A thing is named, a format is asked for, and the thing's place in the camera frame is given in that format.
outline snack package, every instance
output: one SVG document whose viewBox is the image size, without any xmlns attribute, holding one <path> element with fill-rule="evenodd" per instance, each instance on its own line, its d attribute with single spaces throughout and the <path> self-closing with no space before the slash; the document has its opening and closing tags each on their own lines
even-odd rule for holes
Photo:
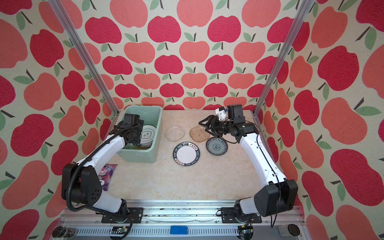
<svg viewBox="0 0 384 240">
<path fill-rule="evenodd" d="M 98 177 L 103 187 L 103 191 L 108 191 L 108 185 L 111 181 L 113 171 L 115 170 L 117 164 L 105 164 L 102 170 L 100 171 Z"/>
</svg>

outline patterned wall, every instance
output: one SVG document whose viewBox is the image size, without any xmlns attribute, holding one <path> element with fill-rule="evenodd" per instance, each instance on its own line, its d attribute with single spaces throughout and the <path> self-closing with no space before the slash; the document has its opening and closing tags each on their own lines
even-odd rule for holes
<svg viewBox="0 0 384 240">
<path fill-rule="evenodd" d="M 380 0 L 315 2 L 310 39 L 293 44 L 288 78 L 259 113 L 313 240 L 384 238 L 383 10 Z"/>
<path fill-rule="evenodd" d="M 0 12 L 0 239 L 47 240 L 66 206 L 63 166 L 101 142 L 111 116 L 48 2 L 0 1 Z"/>
<path fill-rule="evenodd" d="M 234 103 L 254 109 L 299 6 L 289 0 L 76 4 L 84 22 L 79 35 L 101 52 L 96 65 L 114 80 L 111 94 L 119 108 L 138 104 L 164 109 Z M 304 28 L 306 42 L 309 28 Z M 297 43 L 297 48 L 304 45 Z M 287 74 L 281 73 L 281 81 Z"/>
</svg>

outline storage bin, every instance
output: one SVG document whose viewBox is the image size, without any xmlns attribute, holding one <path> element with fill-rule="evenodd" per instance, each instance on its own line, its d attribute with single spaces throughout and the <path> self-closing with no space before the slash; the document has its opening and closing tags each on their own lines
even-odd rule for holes
<svg viewBox="0 0 384 240">
<path fill-rule="evenodd" d="M 131 143 L 125 145 L 124 148 L 118 151 L 118 154 L 126 162 L 149 162 L 156 161 L 157 152 L 159 151 L 161 134 L 163 132 L 163 124 L 161 116 L 163 109 L 159 106 L 129 106 L 123 114 L 137 114 L 140 119 L 144 120 L 144 125 L 152 125 L 156 127 L 155 137 L 152 146 L 146 150 L 138 150 Z"/>
</svg>

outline beige table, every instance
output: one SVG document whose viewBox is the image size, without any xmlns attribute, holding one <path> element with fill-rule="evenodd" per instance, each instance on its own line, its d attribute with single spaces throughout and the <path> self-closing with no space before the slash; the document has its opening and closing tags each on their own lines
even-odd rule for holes
<svg viewBox="0 0 384 240">
<path fill-rule="evenodd" d="M 204 142 L 194 142 L 189 130 L 207 116 L 211 110 L 163 111 L 163 134 L 155 163 L 126 162 L 115 154 L 108 162 L 118 164 L 113 173 L 108 193 L 123 199 L 200 199 L 226 200 L 254 196 L 260 181 L 246 152 L 240 144 L 228 144 L 228 151 L 214 156 Z M 246 120 L 252 121 L 251 111 L 244 110 Z M 185 136 L 170 142 L 164 132 L 178 124 Z M 228 141 L 235 142 L 230 134 Z M 181 142 L 195 143 L 201 152 L 199 161 L 189 167 L 178 165 L 172 157 L 175 146 Z"/>
</svg>

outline green leaf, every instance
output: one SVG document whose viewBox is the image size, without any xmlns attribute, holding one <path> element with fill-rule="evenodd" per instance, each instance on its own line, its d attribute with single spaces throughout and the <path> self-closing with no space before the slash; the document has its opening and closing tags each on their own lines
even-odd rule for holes
<svg viewBox="0 0 384 240">
<path fill-rule="evenodd" d="M 296 5 L 298 0 L 291 0 L 289 1 L 283 8 L 283 10 L 288 10 L 288 9 L 291 9 L 293 6 Z"/>
<path fill-rule="evenodd" d="M 151 5 L 149 6 L 150 10 L 154 10 L 159 5 L 160 0 L 152 0 Z"/>
<path fill-rule="evenodd" d="M 313 56 L 313 57 L 311 57 L 310 59 L 308 59 L 308 63 L 314 63 L 314 62 L 316 62 L 318 59 L 319 59 L 318 56 Z"/>
<path fill-rule="evenodd" d="M 317 11 L 319 10 L 319 4 L 317 2 L 314 2 L 313 9 L 312 9 L 312 14 L 314 17 L 317 16 Z"/>
<path fill-rule="evenodd" d="M 193 69 L 192 68 L 190 68 L 190 67 L 185 67 L 185 68 L 187 69 L 188 72 L 193 73 Z"/>
<path fill-rule="evenodd" d="M 209 80 L 212 80 L 212 79 L 214 79 L 215 77 L 217 77 L 217 73 L 213 74 L 213 75 L 209 78 Z"/>
<path fill-rule="evenodd" d="M 83 141 L 85 139 L 85 136 L 84 135 L 81 135 L 78 139 L 77 139 L 77 141 Z"/>
<path fill-rule="evenodd" d="M 220 9 L 220 8 L 224 7 L 226 5 L 226 3 L 227 3 L 227 0 L 220 0 L 218 2 L 218 4 L 216 5 L 216 9 Z"/>
<path fill-rule="evenodd" d="M 265 76 L 266 76 L 266 74 L 264 74 L 264 75 L 261 75 L 260 77 L 258 77 L 258 78 L 256 79 L 256 81 L 258 81 L 258 80 L 261 80 L 261 79 L 264 79 L 264 78 L 265 78 Z"/>
<path fill-rule="evenodd" d="M 308 211 L 311 210 L 311 207 L 312 207 L 311 199 L 310 199 L 310 197 L 307 197 L 307 208 L 308 208 Z"/>
<path fill-rule="evenodd" d="M 143 71 L 141 68 L 135 68 L 135 69 L 136 69 L 136 71 L 138 71 L 139 73 L 144 74 L 144 71 Z"/>
<path fill-rule="evenodd" d="M 216 49 L 218 49 L 219 47 L 221 47 L 221 43 L 216 43 L 216 44 L 214 45 L 214 47 L 212 48 L 212 50 L 216 50 Z"/>
<path fill-rule="evenodd" d="M 300 165 L 300 163 L 298 162 L 294 162 L 293 165 L 297 168 L 297 169 L 303 169 L 303 167 Z"/>
<path fill-rule="evenodd" d="M 55 75 L 57 77 L 60 74 L 60 67 L 58 63 L 55 63 L 55 65 L 53 66 L 53 70 L 55 71 Z"/>
<path fill-rule="evenodd" d="M 6 187 L 9 187 L 13 183 L 13 179 L 5 179 L 0 182 L 0 190 L 3 190 Z"/>
<path fill-rule="evenodd" d="M 329 86 L 328 84 L 325 84 L 323 87 L 323 97 L 325 100 L 327 100 L 328 95 L 329 95 Z"/>
<path fill-rule="evenodd" d="M 131 41 L 131 42 L 136 42 L 136 38 L 132 36 L 131 34 L 124 33 L 124 35 Z"/>
<path fill-rule="evenodd" d="M 245 39 L 247 42 L 252 41 L 251 35 L 249 35 L 249 33 L 243 33 L 243 36 L 244 36 L 244 39 Z"/>
<path fill-rule="evenodd" d="M 184 33 L 185 37 L 189 40 L 189 41 L 192 41 L 193 42 L 193 36 L 189 33 Z"/>
<path fill-rule="evenodd" d="M 25 77 L 25 76 L 17 76 L 14 78 L 14 80 L 18 83 L 22 83 L 22 84 L 30 84 L 32 83 L 32 79 L 30 79 L 29 77 Z"/>
<path fill-rule="evenodd" d="M 361 107 L 356 109 L 356 112 L 362 116 L 374 116 L 381 113 L 381 111 L 374 107 Z"/>
<path fill-rule="evenodd" d="M 372 50 L 373 45 L 375 45 L 376 41 L 376 29 L 370 28 L 365 35 L 365 46 L 369 49 Z"/>
<path fill-rule="evenodd" d="M 2 112 L 0 112 L 0 131 L 3 130 L 5 126 L 5 117 Z"/>
<path fill-rule="evenodd" d="M 58 112 L 52 115 L 53 118 L 62 118 L 64 117 L 64 113 Z"/>
<path fill-rule="evenodd" d="M 238 73 L 243 73 L 243 70 L 242 70 L 240 67 L 236 67 L 236 71 L 237 71 Z"/>
<path fill-rule="evenodd" d="M 300 130 L 300 127 L 301 127 L 301 118 L 299 117 L 297 119 L 297 128 Z"/>
<path fill-rule="evenodd" d="M 47 196 L 43 197 L 37 205 L 41 205 L 48 202 L 52 196 L 53 194 L 48 194 Z"/>
<path fill-rule="evenodd" d="M 43 145 L 41 146 L 40 152 L 41 152 L 41 155 L 43 158 L 45 158 L 47 156 L 47 153 L 48 153 L 47 144 L 43 143 Z"/>
<path fill-rule="evenodd" d="M 339 195 L 339 198 L 341 201 L 344 201 L 345 198 L 345 187 L 344 184 L 341 182 L 339 185 L 337 185 L 337 195 Z"/>
<path fill-rule="evenodd" d="M 18 12 L 16 14 L 16 21 L 17 21 L 17 25 L 19 26 L 19 29 L 23 30 L 25 28 L 25 19 L 21 12 Z"/>
<path fill-rule="evenodd" d="M 166 46 L 166 43 L 160 43 L 160 44 L 157 46 L 157 51 L 162 50 L 165 46 Z"/>
<path fill-rule="evenodd" d="M 319 145 L 319 147 L 323 148 L 323 149 L 331 149 L 331 145 L 329 145 L 327 142 L 324 142 L 324 141 L 319 141 L 317 143 Z"/>
<path fill-rule="evenodd" d="M 63 43 L 65 44 L 65 46 L 69 47 L 69 48 L 72 48 L 73 45 L 70 41 L 67 41 L 67 40 L 64 40 Z"/>
<path fill-rule="evenodd" d="M 346 1 L 342 6 L 341 8 L 339 9 L 339 11 L 341 12 L 344 12 L 345 10 L 349 9 L 357 0 L 348 0 Z"/>
<path fill-rule="evenodd" d="M 89 0 L 83 0 L 83 3 L 81 4 L 81 10 L 86 11 L 91 6 L 91 2 Z"/>
<path fill-rule="evenodd" d="M 291 60 L 293 60 L 294 56 L 295 56 L 295 50 L 292 48 L 292 50 L 291 50 Z"/>
<path fill-rule="evenodd" d="M 273 44 L 270 48 L 268 48 L 267 51 L 273 51 L 273 50 L 275 50 L 275 49 L 279 46 L 279 44 L 280 44 L 280 43 L 275 43 L 275 44 Z"/>
<path fill-rule="evenodd" d="M 107 49 L 108 49 L 108 44 L 107 43 L 104 43 L 103 45 L 101 45 L 101 51 L 102 52 L 107 51 Z"/>
</svg>

